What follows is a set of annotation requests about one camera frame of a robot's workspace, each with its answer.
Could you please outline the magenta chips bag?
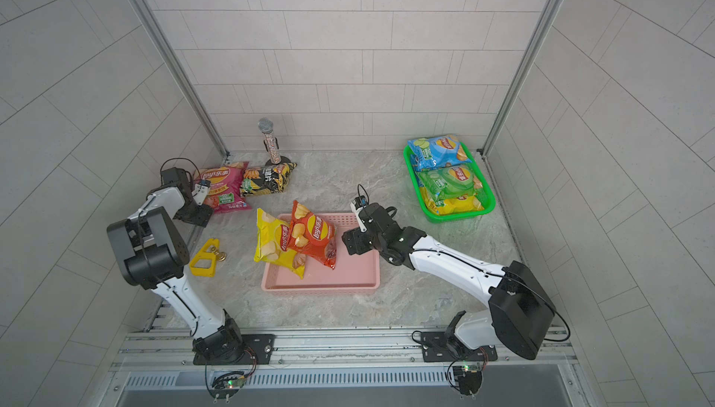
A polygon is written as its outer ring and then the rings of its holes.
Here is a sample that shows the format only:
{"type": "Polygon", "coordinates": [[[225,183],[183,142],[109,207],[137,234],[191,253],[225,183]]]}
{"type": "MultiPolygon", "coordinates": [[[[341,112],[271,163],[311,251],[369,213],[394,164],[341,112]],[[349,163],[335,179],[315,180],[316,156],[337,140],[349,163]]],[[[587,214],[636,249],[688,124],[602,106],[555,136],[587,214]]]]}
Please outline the magenta chips bag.
{"type": "Polygon", "coordinates": [[[203,203],[210,206],[216,214],[251,209],[241,194],[244,174],[248,167],[247,161],[240,161],[219,168],[201,170],[196,175],[195,183],[207,184],[209,187],[203,203]]]}

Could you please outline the pink plastic basket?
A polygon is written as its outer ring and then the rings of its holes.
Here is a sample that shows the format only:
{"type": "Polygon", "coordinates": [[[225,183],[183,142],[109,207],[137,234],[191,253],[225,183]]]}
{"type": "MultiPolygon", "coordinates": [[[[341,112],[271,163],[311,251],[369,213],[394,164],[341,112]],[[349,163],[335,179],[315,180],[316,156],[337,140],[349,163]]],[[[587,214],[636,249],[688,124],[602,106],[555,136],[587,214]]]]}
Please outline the pink plastic basket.
{"type": "Polygon", "coordinates": [[[320,213],[336,227],[335,269],[309,257],[302,279],[286,267],[266,263],[262,289],[273,295],[370,295],[380,286],[380,256],[371,251],[350,255],[341,240],[345,231],[357,228],[353,213],[320,213]]]}

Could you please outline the red chips bag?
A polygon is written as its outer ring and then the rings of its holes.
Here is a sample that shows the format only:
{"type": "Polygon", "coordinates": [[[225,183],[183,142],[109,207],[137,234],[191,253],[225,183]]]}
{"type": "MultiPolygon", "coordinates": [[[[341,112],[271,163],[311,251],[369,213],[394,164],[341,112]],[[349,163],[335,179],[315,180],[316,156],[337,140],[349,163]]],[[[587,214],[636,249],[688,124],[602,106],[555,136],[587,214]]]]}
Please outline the red chips bag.
{"type": "Polygon", "coordinates": [[[294,200],[290,215],[288,247],[335,269],[337,244],[335,226],[305,205],[294,200]]]}

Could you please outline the black snack bag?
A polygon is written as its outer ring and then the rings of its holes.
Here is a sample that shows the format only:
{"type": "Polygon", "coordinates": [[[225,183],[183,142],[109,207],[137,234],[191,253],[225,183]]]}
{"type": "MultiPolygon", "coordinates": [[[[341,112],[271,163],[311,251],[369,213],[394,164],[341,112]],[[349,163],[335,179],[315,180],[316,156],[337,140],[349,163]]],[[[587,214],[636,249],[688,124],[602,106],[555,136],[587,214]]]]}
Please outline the black snack bag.
{"type": "Polygon", "coordinates": [[[296,167],[296,163],[289,162],[247,168],[240,186],[241,196],[264,196],[284,192],[296,167]]]}

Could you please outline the green cucumber chips bag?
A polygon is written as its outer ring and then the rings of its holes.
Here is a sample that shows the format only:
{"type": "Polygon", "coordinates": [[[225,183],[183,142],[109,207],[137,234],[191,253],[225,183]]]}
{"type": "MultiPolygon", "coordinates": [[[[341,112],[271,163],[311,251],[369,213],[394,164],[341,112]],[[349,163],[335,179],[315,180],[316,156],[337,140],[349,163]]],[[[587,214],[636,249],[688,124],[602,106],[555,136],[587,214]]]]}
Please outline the green cucumber chips bag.
{"type": "Polygon", "coordinates": [[[470,197],[482,189],[482,181],[469,164],[422,171],[417,177],[432,200],[470,197]]]}

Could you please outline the yellow chips bag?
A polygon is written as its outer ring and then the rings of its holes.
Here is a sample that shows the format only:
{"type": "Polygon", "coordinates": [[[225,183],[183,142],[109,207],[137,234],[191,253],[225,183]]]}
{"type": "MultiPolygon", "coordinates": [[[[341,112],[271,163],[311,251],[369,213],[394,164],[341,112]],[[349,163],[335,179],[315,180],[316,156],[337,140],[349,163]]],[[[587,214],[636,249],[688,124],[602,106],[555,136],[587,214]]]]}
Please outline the yellow chips bag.
{"type": "Polygon", "coordinates": [[[464,195],[458,198],[448,198],[448,200],[434,200],[426,189],[421,188],[420,191],[428,211],[437,216],[480,212],[483,210],[482,203],[475,195],[464,195]]]}
{"type": "Polygon", "coordinates": [[[299,279],[305,276],[306,256],[289,247],[289,223],[258,209],[255,262],[285,267],[299,279]]]}

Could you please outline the light blue chips bag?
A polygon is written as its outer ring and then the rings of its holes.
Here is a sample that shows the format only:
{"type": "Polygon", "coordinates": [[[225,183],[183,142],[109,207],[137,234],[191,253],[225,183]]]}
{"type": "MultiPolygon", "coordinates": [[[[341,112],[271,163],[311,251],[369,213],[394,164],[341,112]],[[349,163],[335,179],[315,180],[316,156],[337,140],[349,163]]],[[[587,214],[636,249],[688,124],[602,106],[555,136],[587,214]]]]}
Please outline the light blue chips bag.
{"type": "Polygon", "coordinates": [[[415,172],[471,163],[467,150],[454,134],[409,140],[407,148],[415,172]]]}

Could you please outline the green plastic basket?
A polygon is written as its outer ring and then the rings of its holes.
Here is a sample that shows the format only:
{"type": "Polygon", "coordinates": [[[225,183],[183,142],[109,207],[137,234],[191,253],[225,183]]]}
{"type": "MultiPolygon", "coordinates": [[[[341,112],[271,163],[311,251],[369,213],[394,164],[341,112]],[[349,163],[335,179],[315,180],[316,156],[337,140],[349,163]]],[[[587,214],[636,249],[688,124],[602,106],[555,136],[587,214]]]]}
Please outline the green plastic basket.
{"type": "Polygon", "coordinates": [[[405,160],[405,163],[408,168],[409,176],[411,178],[411,183],[413,184],[413,188],[415,191],[415,194],[418,198],[418,203],[420,205],[420,208],[422,209],[423,213],[425,214],[426,218],[428,219],[429,222],[431,223],[446,223],[446,222],[451,222],[451,221],[458,221],[458,220],[465,220],[469,218],[474,218],[477,216],[485,215],[487,213],[491,213],[493,209],[496,206],[496,201],[495,201],[495,195],[493,194],[493,191],[490,189],[489,185],[486,182],[486,179],[480,170],[480,167],[477,165],[475,159],[473,158],[472,154],[468,151],[467,147],[461,143],[462,146],[467,150],[467,155],[471,159],[471,163],[466,163],[469,164],[475,174],[480,178],[480,181],[482,181],[482,189],[478,191],[475,196],[479,199],[479,201],[482,203],[483,210],[480,212],[471,212],[471,213],[456,213],[456,214],[450,214],[446,216],[437,216],[434,215],[433,213],[430,213],[428,211],[428,208],[426,207],[426,204],[424,203],[423,197],[421,195],[421,188],[424,188],[423,184],[421,183],[420,179],[417,177],[417,174],[419,172],[415,172],[413,170],[413,166],[411,166],[410,159],[409,159],[409,149],[407,146],[403,148],[403,157],[405,160]]]}

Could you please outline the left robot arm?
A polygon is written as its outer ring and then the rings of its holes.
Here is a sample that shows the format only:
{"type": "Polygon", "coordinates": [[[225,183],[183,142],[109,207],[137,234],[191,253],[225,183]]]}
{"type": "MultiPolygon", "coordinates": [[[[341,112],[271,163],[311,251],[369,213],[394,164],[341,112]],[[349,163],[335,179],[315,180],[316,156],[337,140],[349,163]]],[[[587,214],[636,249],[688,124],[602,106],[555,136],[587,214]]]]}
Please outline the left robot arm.
{"type": "Polygon", "coordinates": [[[178,184],[153,190],[135,213],[108,226],[111,248],[124,280],[161,296],[191,328],[195,365],[268,364],[275,336],[243,336],[188,269],[190,250],[174,221],[208,222],[212,208],[203,203],[208,192],[206,181],[193,190],[178,184]]]}

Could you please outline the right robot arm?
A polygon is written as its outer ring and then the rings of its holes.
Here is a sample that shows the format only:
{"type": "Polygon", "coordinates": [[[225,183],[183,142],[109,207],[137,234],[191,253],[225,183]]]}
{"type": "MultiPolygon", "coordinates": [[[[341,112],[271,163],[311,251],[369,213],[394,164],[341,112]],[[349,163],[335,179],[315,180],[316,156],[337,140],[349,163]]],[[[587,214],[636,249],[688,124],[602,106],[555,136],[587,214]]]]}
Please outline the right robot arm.
{"type": "Polygon", "coordinates": [[[425,349],[465,360],[486,347],[502,345],[525,360],[536,359],[557,310],[529,267],[518,261],[510,265],[480,261],[421,229],[402,228],[393,207],[355,198],[350,208],[359,224],[342,235],[350,255],[376,251],[390,265],[438,277],[486,306],[486,311],[476,314],[458,312],[439,339],[422,334],[425,349]]]}

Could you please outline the brass knob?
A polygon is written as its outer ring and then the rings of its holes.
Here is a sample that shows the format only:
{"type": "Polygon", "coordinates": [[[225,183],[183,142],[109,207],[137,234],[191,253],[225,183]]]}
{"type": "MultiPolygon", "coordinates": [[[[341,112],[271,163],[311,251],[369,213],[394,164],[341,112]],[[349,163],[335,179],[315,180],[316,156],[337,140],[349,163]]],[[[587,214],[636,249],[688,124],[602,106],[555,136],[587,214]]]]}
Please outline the brass knob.
{"type": "Polygon", "coordinates": [[[227,253],[226,253],[226,252],[222,252],[222,251],[220,251],[220,250],[215,250],[215,251],[214,251],[214,254],[215,254],[215,256],[216,256],[216,259],[217,259],[219,262],[223,262],[223,261],[225,261],[225,259],[227,258],[227,253]]]}

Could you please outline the circuit board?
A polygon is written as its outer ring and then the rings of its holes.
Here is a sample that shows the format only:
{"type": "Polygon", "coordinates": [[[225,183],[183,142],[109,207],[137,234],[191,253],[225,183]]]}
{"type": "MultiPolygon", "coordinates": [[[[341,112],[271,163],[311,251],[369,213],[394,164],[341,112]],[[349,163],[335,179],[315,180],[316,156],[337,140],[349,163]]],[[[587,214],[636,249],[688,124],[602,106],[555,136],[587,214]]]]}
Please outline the circuit board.
{"type": "Polygon", "coordinates": [[[482,384],[482,369],[467,365],[452,368],[452,386],[461,396],[475,398],[482,389],[482,384]]]}
{"type": "Polygon", "coordinates": [[[214,375],[212,379],[209,379],[208,368],[205,368],[204,373],[205,388],[214,404],[220,401],[230,403],[231,399],[246,386],[249,379],[249,375],[243,371],[214,375]]]}

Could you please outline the left circuit board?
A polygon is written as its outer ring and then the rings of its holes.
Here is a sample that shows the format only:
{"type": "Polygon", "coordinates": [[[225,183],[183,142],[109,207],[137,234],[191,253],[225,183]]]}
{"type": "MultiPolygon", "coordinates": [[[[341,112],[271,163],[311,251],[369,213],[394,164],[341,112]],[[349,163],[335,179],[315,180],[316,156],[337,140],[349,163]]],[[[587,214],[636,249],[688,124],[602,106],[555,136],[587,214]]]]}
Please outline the left circuit board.
{"type": "Polygon", "coordinates": [[[220,401],[230,403],[231,399],[246,386],[249,379],[249,375],[243,371],[214,375],[212,379],[209,379],[208,368],[205,368],[204,373],[205,388],[214,404],[220,401]]]}

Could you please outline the yellow plastic triangle frame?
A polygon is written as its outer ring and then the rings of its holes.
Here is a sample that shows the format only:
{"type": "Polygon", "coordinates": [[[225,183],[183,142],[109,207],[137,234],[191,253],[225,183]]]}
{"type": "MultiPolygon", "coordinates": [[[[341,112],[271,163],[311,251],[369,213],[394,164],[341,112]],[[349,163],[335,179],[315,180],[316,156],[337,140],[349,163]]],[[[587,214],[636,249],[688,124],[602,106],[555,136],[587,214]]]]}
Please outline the yellow plastic triangle frame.
{"type": "Polygon", "coordinates": [[[194,255],[189,263],[189,270],[195,277],[213,278],[217,263],[221,261],[219,239],[209,239],[194,255]]]}

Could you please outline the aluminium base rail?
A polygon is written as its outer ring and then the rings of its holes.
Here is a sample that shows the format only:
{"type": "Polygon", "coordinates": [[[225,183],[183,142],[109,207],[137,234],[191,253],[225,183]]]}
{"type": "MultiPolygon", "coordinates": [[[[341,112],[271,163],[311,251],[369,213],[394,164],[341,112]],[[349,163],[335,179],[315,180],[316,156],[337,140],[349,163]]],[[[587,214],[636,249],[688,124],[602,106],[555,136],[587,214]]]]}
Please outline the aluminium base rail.
{"type": "Polygon", "coordinates": [[[459,360],[436,347],[421,345],[431,329],[307,328],[249,329],[251,348],[239,362],[196,364],[192,340],[184,329],[129,333],[109,368],[115,395],[152,388],[205,391],[219,375],[240,372],[245,389],[445,387],[454,372],[506,367],[510,370],[554,366],[568,375],[577,362],[570,343],[547,343],[535,360],[525,360],[503,346],[491,346],[459,360]]]}

